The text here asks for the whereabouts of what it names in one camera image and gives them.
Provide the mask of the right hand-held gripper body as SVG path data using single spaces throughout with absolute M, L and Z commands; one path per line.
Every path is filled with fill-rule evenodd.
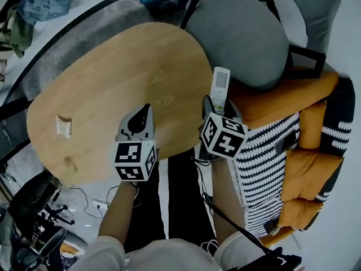
M 233 159 L 248 138 L 247 127 L 239 117 L 224 117 L 216 113 L 202 115 L 199 160 L 210 162 L 217 158 Z

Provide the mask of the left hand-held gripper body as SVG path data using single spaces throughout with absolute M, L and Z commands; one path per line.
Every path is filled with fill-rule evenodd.
M 114 170 L 122 181 L 147 181 L 157 162 L 154 134 L 146 138 L 131 137 L 115 144 Z

